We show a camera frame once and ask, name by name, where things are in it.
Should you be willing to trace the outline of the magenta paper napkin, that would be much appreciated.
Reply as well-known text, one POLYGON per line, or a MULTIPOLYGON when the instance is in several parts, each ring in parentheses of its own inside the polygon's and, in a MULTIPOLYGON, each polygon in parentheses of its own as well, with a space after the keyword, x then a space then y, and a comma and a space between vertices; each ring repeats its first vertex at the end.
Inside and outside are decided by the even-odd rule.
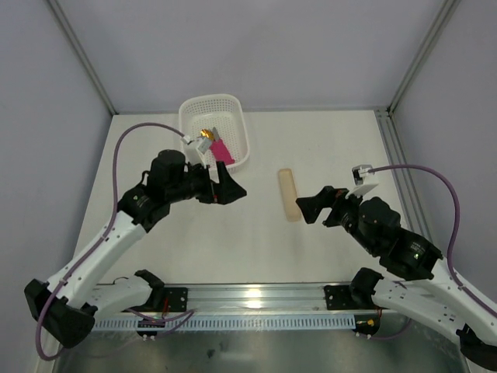
POLYGON ((210 151, 213 153, 214 158, 217 162, 223 162, 225 165, 231 165, 235 163, 235 160, 228 151, 227 146, 222 140, 213 141, 210 146, 210 151))

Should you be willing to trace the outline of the gold spoon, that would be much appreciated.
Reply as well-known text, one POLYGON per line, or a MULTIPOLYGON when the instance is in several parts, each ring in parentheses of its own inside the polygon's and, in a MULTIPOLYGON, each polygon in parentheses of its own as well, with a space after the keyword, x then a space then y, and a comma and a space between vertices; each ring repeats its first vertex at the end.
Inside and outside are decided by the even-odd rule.
POLYGON ((203 137, 208 138, 210 141, 214 141, 214 134, 211 130, 202 129, 200 133, 203 137))

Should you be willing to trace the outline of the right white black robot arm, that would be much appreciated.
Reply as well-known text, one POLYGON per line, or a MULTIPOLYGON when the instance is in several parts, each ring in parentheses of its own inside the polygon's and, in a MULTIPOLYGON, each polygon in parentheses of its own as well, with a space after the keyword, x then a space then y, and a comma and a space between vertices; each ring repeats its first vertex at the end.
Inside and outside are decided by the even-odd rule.
POLYGON ((324 226, 344 228, 397 277, 393 281, 361 268, 349 285, 355 303, 399 312, 445 336, 469 361, 496 370, 496 318, 464 295, 439 249, 402 228, 398 212, 378 197, 363 200, 347 189, 331 186, 313 197, 298 198, 296 203, 308 224, 329 208, 324 226))

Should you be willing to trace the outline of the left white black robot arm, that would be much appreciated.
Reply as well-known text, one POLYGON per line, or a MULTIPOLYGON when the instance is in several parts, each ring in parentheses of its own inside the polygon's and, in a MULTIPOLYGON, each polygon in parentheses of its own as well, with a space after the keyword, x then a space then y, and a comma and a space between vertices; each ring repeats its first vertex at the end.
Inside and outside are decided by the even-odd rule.
POLYGON ((231 204, 246 196, 223 162, 218 179, 201 164, 192 165, 183 153, 164 150, 142 173, 138 185, 117 202, 103 232, 47 281, 31 280, 24 294, 36 330, 46 330, 63 347, 80 344, 101 319, 133 307, 147 312, 162 309, 165 284, 148 270, 96 294, 93 289, 112 265, 154 226, 169 215, 172 204, 196 199, 203 204, 231 204))

